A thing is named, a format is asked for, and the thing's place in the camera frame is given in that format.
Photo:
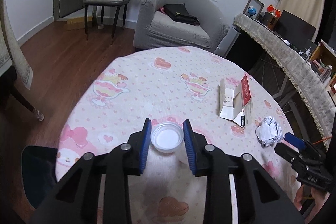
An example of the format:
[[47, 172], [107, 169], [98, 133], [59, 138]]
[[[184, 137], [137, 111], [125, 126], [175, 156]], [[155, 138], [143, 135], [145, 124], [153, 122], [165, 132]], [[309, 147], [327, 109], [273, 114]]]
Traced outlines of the person's right hand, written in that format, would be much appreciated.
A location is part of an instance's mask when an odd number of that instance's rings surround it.
[[297, 190], [293, 203], [299, 211], [302, 209], [302, 206], [306, 207], [307, 211], [305, 211], [303, 215], [305, 223], [310, 223], [321, 210], [329, 196], [329, 192], [323, 192], [321, 190], [302, 185]]

